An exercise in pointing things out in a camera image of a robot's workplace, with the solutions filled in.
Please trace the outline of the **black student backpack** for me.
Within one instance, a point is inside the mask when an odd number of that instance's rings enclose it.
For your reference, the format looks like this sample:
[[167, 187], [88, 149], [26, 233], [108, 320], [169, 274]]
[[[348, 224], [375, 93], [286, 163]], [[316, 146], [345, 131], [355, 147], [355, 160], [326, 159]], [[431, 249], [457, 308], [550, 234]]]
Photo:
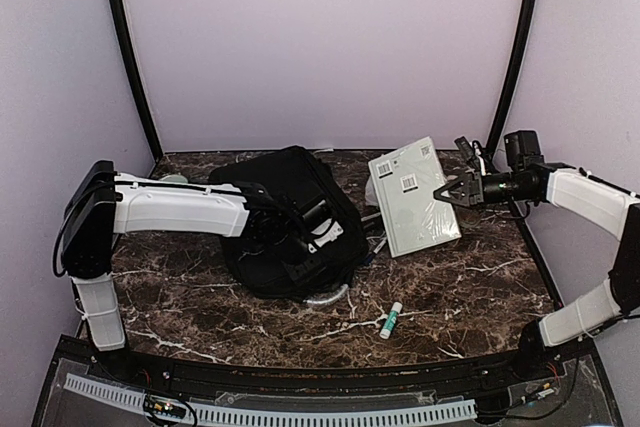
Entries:
[[[220, 244], [228, 271], [255, 296], [302, 302], [351, 284], [369, 250], [361, 216], [330, 167], [310, 151], [290, 146], [216, 168], [208, 180], [230, 183], [250, 195], [250, 213], [242, 234], [223, 237]], [[304, 213], [322, 199], [337, 214], [344, 234], [320, 251], [325, 269], [306, 286], [298, 287], [286, 267], [301, 263], [305, 252], [298, 245], [297, 229], [288, 212]]]

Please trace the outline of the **grey shrink-wrapped notebook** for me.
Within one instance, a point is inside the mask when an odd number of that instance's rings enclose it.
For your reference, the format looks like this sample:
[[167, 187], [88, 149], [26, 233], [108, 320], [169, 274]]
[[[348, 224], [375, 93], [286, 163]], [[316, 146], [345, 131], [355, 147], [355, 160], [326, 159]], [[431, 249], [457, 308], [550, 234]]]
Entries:
[[446, 176], [430, 137], [371, 160], [368, 169], [393, 258], [461, 237], [452, 205], [433, 195]]

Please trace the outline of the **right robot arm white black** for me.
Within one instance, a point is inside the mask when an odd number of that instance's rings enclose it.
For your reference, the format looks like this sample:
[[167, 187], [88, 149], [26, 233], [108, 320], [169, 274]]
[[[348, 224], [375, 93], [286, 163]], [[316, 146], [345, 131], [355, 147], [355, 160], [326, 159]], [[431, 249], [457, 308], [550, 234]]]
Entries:
[[469, 171], [434, 190], [434, 199], [474, 208], [508, 201], [548, 203], [610, 233], [619, 243], [612, 269], [601, 285], [559, 310], [529, 322], [520, 335], [510, 371], [534, 379], [559, 348], [637, 317], [639, 308], [639, 196], [583, 168], [549, 163], [533, 130], [505, 135], [508, 171], [489, 173], [483, 151], [466, 138], [455, 141]]

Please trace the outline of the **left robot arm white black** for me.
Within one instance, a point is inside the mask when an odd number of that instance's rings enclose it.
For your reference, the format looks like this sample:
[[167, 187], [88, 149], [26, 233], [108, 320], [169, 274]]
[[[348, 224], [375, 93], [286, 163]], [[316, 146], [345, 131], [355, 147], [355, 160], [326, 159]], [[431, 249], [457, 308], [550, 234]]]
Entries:
[[324, 268], [326, 248], [345, 234], [329, 199], [303, 206], [272, 196], [257, 183], [202, 185], [152, 180], [96, 162], [64, 211], [52, 255], [56, 277], [69, 276], [77, 291], [101, 364], [120, 383], [141, 374], [127, 349], [111, 258], [117, 235], [140, 231], [207, 233], [274, 248], [291, 280], [305, 286]]

